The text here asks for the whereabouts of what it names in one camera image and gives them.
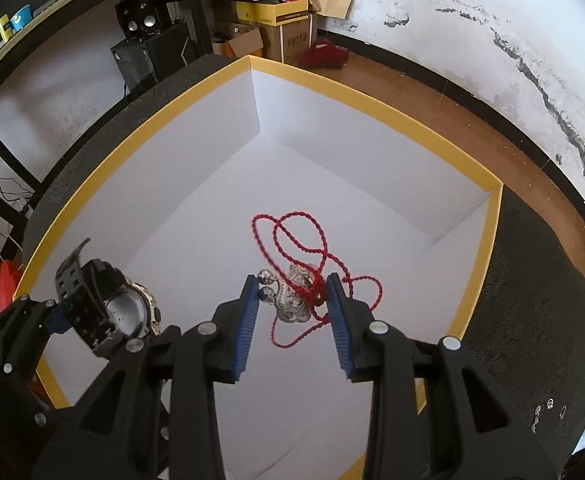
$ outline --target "red cord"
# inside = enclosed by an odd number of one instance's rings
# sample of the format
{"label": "red cord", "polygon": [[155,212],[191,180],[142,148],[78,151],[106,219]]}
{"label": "red cord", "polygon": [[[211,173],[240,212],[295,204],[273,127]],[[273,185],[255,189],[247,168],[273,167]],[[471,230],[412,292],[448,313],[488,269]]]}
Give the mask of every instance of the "red cord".
{"label": "red cord", "polygon": [[[284,227],[284,222],[288,218],[292,218],[293,216],[301,216],[303,218],[306,218],[307,220],[310,220],[310,222],[312,222],[314,227],[317,229],[317,232],[319,232],[319,237],[321,238],[321,244],[322,244],[321,249],[312,249],[312,248],[304,246],[303,244],[301,244],[300,241],[297,240],[297,238],[295,238],[292,235],[292,233],[290,233],[290,231],[288,231]],[[303,267],[304,269],[307,270],[307,272],[309,272],[311,274],[312,287],[310,288],[310,290],[307,290],[306,288],[304,288],[302,286],[295,285],[294,283],[292,283],[288,279],[288,276],[286,275],[286,273],[283,272],[281,270],[281,268],[271,258],[268,251],[266,251],[266,247],[264,246],[263,242],[261,241],[261,237],[259,236],[259,231],[256,228],[256,223],[259,220],[269,220],[274,224],[274,227],[272,228],[272,240],[274,240],[274,245],[275,245],[275,247],[277,247],[277,250],[279,251],[281,256],[283,256],[291,264]],[[317,268],[315,268],[307,263],[301,262],[300,260],[297,260],[296,258],[293,258],[292,256],[290,256],[290,254],[288,254],[284,250],[284,248],[282,247],[282,245],[279,242],[279,238],[278,238],[278,230],[279,229],[284,232],[284,234],[288,237],[288,240],[290,240],[300,251],[303,251],[304,253],[308,253],[308,254],[321,254],[321,261],[319,263],[319,266]],[[317,314],[316,309],[315,309],[315,307],[322,305],[323,302],[325,301],[325,297],[326,297],[325,280],[321,276],[321,272],[323,271],[323,268],[325,267],[325,263],[328,260],[332,260],[335,264],[337,264],[339,266],[339,268],[345,274],[345,276],[341,280],[342,280],[342,282],[348,284],[349,296],[351,298],[354,296],[354,286],[352,286],[353,282],[358,282],[361,280],[370,280],[370,281],[376,283],[377,287],[379,287],[379,293],[377,295],[377,299],[370,307],[370,311],[373,311],[379,305],[379,302],[381,301],[381,296],[383,295],[383,287],[381,286],[381,282],[373,276],[357,276],[357,277],[353,278],[350,275],[350,272],[348,271],[348,268],[345,266],[345,264],[339,258],[337,258],[333,253],[328,251],[328,243],[327,243],[327,240],[325,239],[325,233],[323,232],[321,225],[319,225],[319,222],[317,222],[308,213],[303,212],[303,211],[293,211],[291,213],[285,214],[284,216],[282,216],[280,218],[275,218],[274,216],[271,216],[271,215],[257,215],[252,220],[252,230],[253,230],[253,235],[255,236],[256,243],[259,246],[259,250],[261,251],[261,254],[263,254],[264,258],[266,259],[266,262],[268,262],[269,266],[271,266],[272,269],[274,269],[275,272],[280,276],[280,278],[282,280],[284,280],[286,285],[288,285],[301,298],[303,298],[303,300],[305,300],[307,304],[309,304],[310,310],[312,312],[312,316],[317,320],[317,323],[315,325],[311,326],[309,329],[307,329],[306,332],[301,334],[298,338],[296,338],[291,343],[284,345],[281,343],[277,343],[277,341],[274,338],[274,329],[277,325],[277,317],[275,316],[274,322],[272,323],[272,330],[270,333],[270,338],[272,340],[272,344],[274,344],[276,347],[278,347],[278,348],[291,348],[291,347],[295,346],[299,341],[301,341],[304,337],[308,336],[309,334],[311,334],[315,330],[330,323],[330,317],[328,316],[328,314],[325,314],[325,316],[319,316]]]}

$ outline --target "silver pendant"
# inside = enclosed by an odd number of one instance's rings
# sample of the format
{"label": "silver pendant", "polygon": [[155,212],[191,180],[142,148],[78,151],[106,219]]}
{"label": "silver pendant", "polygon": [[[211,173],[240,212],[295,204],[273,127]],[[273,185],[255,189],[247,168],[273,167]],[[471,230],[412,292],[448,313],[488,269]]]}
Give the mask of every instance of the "silver pendant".
{"label": "silver pendant", "polygon": [[[306,290],[312,288],[312,275],[301,266],[290,264],[287,274],[288,280]],[[287,283],[268,269],[257,274],[261,285],[259,299],[264,303],[274,305],[277,317],[284,323],[305,323],[312,316],[309,304],[303,300]]]}

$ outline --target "blue container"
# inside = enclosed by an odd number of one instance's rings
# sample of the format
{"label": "blue container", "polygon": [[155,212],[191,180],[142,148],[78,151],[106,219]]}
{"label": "blue container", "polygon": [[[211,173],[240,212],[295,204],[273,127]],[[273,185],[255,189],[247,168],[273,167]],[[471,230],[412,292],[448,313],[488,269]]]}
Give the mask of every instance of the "blue container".
{"label": "blue container", "polygon": [[19,9],[15,15],[10,18],[10,23],[13,24],[15,27],[15,32],[21,30],[26,26],[26,23],[32,21],[32,12],[30,10],[30,5],[26,5]]}

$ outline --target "black baseboard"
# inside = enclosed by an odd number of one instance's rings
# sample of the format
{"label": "black baseboard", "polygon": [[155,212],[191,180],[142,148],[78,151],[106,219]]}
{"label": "black baseboard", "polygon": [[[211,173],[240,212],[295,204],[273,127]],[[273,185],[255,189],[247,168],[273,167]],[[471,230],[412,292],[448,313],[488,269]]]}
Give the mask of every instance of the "black baseboard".
{"label": "black baseboard", "polygon": [[549,156],[547,156],[546,153],[538,147],[532,139],[530,139],[530,137],[497,112],[492,106],[477,99],[470,92],[464,90],[444,76],[437,74],[408,58],[399,56],[399,54],[395,54],[394,52],[390,52],[389,50],[385,50],[384,48],[370,43],[355,40],[354,38],[343,36],[342,34],[337,34],[336,32],[322,31],[322,35],[323,33],[325,33],[325,36],[333,43],[346,47],[355,54],[367,57],[368,59],[381,63],[416,79],[420,83],[429,86],[437,92],[443,93],[446,97],[452,99],[454,102],[474,113],[474,115],[483,119],[506,139],[522,150],[522,152],[524,152],[530,160],[532,160],[549,177],[549,179],[552,180],[552,182],[572,203],[585,222],[585,200],[583,200],[583,197],[570,182],[568,177],[563,174],[554,161],[551,160]]}

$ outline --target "floor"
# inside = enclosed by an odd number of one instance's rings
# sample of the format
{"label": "floor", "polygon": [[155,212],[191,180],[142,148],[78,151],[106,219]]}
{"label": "floor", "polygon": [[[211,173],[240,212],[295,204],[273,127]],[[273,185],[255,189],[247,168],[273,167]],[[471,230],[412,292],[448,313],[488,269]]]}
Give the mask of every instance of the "floor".
{"label": "floor", "polygon": [[341,70],[313,72],[402,111],[481,162],[554,229],[585,277],[585,222],[546,174],[497,130],[428,86],[356,54]]}

